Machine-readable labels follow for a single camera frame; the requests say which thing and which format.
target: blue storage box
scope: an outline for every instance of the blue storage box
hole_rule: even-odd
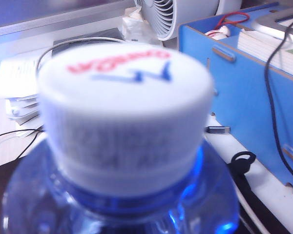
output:
[[[283,10],[271,3],[241,10],[250,20],[241,25],[251,28],[259,16]],[[265,62],[237,49],[239,26],[229,25],[231,36],[214,40],[206,35],[223,15],[186,23],[179,28],[179,49],[205,64],[215,79],[216,95],[212,112],[216,119],[231,127],[231,134],[254,152],[283,184],[293,185],[293,176],[278,154],[273,135],[272,116],[264,81]],[[241,19],[232,16],[230,20]],[[293,168],[293,76],[270,68],[270,81],[276,105],[277,126],[287,162]]]

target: stack of papers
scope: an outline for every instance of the stack of papers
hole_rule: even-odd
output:
[[[0,64],[0,98],[5,98],[6,114],[15,121],[17,130],[38,129],[43,125],[38,111],[36,64],[45,50],[19,54]],[[17,136],[31,133],[19,132]]]
[[[241,30],[238,49],[266,62],[281,41],[257,31]],[[285,42],[273,57],[271,65],[293,75],[293,43]]]

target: water bottle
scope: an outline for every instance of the water bottle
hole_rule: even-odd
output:
[[[231,234],[238,202],[203,141],[208,71],[179,52],[103,43],[38,75],[47,139],[14,172],[5,234]]]

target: white fan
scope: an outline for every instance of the white fan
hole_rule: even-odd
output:
[[[240,9],[242,0],[136,0],[159,40],[177,36],[178,25]]]

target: bottle cap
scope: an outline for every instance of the bottle cap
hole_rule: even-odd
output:
[[[206,68],[151,45],[102,43],[59,53],[38,75],[55,162],[91,192],[159,192],[193,168],[213,82]]]

